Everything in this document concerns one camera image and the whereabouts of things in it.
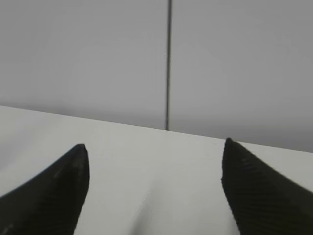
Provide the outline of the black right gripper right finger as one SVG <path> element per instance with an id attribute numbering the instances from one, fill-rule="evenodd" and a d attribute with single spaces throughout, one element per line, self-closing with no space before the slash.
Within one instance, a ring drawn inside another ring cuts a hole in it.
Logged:
<path id="1" fill-rule="evenodd" d="M 231 138 L 222 158 L 222 187 L 242 235 L 311 235 L 313 194 Z"/>

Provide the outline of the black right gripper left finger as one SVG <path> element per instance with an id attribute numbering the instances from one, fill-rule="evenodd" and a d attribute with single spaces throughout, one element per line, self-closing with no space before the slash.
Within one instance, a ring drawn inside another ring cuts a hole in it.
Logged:
<path id="1" fill-rule="evenodd" d="M 77 144 L 0 198 L 2 235 L 72 235 L 89 189 L 89 158 Z"/>

